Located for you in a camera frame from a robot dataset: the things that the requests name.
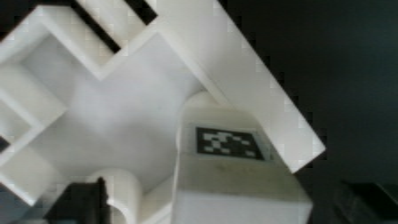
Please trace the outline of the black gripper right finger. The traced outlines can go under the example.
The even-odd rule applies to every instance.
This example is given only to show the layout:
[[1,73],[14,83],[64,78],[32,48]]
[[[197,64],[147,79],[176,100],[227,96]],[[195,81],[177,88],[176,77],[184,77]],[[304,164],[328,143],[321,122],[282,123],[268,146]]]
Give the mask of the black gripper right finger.
[[341,182],[332,224],[398,224],[398,184]]

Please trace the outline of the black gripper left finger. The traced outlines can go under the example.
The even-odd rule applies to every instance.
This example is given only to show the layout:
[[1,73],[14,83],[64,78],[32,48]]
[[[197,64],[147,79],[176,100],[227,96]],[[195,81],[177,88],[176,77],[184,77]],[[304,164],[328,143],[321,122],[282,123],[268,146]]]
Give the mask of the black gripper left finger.
[[71,183],[51,205],[48,224],[110,224],[110,206],[105,179]]

